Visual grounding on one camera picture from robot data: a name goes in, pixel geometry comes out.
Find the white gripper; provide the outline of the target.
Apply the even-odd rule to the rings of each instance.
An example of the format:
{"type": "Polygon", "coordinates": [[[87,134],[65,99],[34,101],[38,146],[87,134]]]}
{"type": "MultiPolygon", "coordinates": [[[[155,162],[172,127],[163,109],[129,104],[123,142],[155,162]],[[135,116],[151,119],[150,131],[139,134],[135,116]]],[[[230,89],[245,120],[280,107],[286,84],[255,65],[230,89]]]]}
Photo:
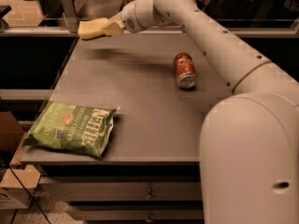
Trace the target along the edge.
{"type": "Polygon", "coordinates": [[[120,20],[102,20],[101,31],[104,35],[122,35],[124,28],[130,33],[139,33],[145,28],[140,24],[135,12],[137,2],[128,3],[120,12],[120,20]]]}

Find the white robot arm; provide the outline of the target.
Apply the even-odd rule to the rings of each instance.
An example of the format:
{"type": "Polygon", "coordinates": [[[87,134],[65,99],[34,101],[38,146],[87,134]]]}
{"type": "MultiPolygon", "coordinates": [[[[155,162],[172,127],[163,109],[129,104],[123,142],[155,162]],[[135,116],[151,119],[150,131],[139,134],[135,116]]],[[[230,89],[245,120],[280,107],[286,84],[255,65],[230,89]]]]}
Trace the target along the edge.
{"type": "Polygon", "coordinates": [[[206,224],[299,224],[298,83],[194,0],[135,0],[112,34],[181,26],[232,96],[206,115],[199,142],[206,224]]]}

